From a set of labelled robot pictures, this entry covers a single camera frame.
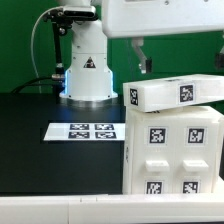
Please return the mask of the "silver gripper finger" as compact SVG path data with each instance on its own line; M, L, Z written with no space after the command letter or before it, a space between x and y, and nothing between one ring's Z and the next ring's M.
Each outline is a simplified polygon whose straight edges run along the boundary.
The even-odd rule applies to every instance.
M215 55L215 67L217 69L224 69L224 46L220 52Z

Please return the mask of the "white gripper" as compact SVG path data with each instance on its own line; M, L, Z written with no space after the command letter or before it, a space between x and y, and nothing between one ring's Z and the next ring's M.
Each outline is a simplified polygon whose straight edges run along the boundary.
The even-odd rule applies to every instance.
M109 38L135 37L139 69L150 74L143 37L224 30L224 0L103 0L102 25Z

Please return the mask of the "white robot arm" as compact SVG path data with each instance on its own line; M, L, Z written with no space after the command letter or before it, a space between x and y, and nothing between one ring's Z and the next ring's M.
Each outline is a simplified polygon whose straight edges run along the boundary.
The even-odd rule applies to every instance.
M71 26L72 61L65 72L64 99L98 102L117 96L107 65L107 40L130 38L140 71L152 69L141 50L146 36L224 29L224 0L56 0Z

